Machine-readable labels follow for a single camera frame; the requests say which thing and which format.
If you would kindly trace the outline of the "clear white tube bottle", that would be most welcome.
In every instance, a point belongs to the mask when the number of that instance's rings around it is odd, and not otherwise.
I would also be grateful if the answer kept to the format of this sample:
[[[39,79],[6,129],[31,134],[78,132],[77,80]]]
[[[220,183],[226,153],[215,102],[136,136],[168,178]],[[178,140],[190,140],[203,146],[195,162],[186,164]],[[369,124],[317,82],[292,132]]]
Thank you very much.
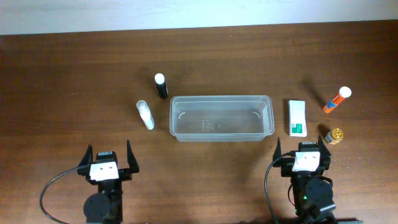
[[[143,120],[147,129],[152,130],[155,127],[155,122],[150,112],[150,108],[144,100],[139,100],[136,103],[139,115]]]

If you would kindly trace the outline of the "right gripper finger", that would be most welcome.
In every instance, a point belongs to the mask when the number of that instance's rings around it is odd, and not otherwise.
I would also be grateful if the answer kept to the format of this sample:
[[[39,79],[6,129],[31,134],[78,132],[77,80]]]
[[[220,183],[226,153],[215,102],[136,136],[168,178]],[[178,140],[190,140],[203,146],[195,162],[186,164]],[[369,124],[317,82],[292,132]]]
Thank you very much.
[[[318,136],[318,148],[322,157],[331,157],[331,153],[325,146],[321,135]]]
[[[277,138],[277,145],[273,154],[273,161],[275,162],[278,158],[281,157],[281,145],[280,145],[280,138]]]

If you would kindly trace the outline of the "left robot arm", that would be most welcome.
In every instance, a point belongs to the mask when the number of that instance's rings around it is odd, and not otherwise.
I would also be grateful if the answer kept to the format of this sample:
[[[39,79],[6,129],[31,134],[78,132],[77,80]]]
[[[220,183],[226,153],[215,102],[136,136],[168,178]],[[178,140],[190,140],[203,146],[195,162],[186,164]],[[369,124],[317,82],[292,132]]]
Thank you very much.
[[[98,192],[89,196],[83,206],[87,223],[123,222],[122,183],[132,180],[132,175],[139,172],[139,165],[129,141],[127,163],[128,168],[119,169],[114,151],[100,152],[93,157],[93,148],[88,146],[77,170],[88,183],[98,187]]]

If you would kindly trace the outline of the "orange vitamin tube white cap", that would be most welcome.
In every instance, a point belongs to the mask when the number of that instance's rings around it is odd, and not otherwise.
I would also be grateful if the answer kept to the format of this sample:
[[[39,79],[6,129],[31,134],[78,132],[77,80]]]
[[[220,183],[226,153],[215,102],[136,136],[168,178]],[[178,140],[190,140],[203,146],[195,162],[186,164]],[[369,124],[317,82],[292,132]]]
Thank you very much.
[[[340,105],[346,98],[349,98],[352,91],[349,87],[343,86],[339,89],[337,95],[335,95],[324,107],[325,113],[331,113],[338,105]]]

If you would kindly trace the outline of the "black bottle white cap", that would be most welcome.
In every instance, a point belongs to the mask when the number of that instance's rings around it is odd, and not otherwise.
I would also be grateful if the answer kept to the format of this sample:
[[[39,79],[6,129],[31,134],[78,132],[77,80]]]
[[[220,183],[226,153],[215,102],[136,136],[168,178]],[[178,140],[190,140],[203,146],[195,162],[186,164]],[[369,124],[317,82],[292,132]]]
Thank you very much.
[[[167,84],[165,82],[165,77],[162,73],[157,73],[154,76],[155,84],[156,84],[156,89],[158,91],[159,96],[162,99],[166,99],[168,97],[168,89],[167,89]]]

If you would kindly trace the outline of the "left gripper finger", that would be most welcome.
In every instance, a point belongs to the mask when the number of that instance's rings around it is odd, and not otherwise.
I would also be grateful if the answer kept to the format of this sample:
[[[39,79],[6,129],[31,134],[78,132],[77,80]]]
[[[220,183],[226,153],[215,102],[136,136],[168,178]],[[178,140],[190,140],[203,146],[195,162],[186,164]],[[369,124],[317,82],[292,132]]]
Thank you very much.
[[[93,162],[93,148],[92,145],[88,145],[88,148],[85,152],[85,155],[83,156],[83,158],[81,159],[80,163],[79,163],[79,167],[81,166],[86,166],[88,164],[91,164]]]
[[[131,143],[127,140],[127,163],[129,164],[130,173],[138,173],[139,172],[139,164],[137,163],[136,157],[132,152]]]

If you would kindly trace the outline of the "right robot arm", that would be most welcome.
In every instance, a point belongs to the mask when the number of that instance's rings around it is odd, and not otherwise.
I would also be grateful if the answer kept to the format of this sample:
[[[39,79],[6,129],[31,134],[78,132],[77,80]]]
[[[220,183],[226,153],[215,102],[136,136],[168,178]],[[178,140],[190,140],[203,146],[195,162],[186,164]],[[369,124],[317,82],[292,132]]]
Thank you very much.
[[[333,214],[333,181],[323,175],[330,168],[331,153],[319,137],[317,142],[301,142],[296,151],[285,154],[277,142],[270,167],[279,167],[282,177],[290,179],[289,201],[300,223],[336,223]]]

